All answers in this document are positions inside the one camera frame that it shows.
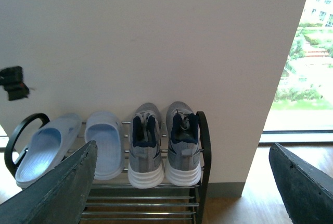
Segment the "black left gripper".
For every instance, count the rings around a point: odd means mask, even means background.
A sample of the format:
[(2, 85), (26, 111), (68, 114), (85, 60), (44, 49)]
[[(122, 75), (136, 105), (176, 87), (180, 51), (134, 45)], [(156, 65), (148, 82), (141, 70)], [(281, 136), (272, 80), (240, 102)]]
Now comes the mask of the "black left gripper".
[(9, 101), (28, 98), (30, 94), (29, 88), (23, 82), (23, 68), (21, 66), (2, 69), (1, 86), (8, 93)]

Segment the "black right-camera right gripper left finger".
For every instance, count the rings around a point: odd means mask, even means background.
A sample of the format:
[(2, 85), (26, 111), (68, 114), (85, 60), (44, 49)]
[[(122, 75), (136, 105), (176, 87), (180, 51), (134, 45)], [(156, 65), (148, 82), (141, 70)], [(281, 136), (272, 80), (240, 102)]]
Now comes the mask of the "black right-camera right gripper left finger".
[(90, 141), (35, 183), (1, 204), (1, 223), (79, 223), (94, 180)]

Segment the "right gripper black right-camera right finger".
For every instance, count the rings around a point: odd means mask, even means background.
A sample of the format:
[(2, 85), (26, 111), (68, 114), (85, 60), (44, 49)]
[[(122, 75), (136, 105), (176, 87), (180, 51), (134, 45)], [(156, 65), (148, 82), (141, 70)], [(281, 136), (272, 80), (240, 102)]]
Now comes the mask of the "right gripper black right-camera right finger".
[(278, 143), (268, 159), (291, 221), (332, 223), (332, 177)]

